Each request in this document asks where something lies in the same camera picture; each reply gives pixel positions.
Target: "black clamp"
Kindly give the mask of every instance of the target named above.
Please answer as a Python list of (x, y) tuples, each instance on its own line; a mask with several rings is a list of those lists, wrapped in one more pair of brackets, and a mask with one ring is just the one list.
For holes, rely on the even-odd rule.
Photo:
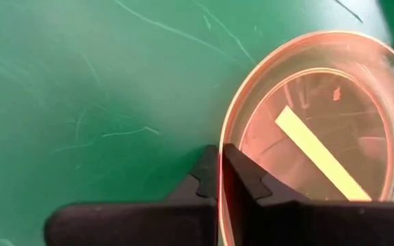
[[(313, 202), (232, 144), (224, 146), (226, 201), (236, 246), (394, 245), (394, 203)], [(165, 201), (75, 204), (47, 221), (48, 246), (218, 243), (218, 149), (208, 146)]]

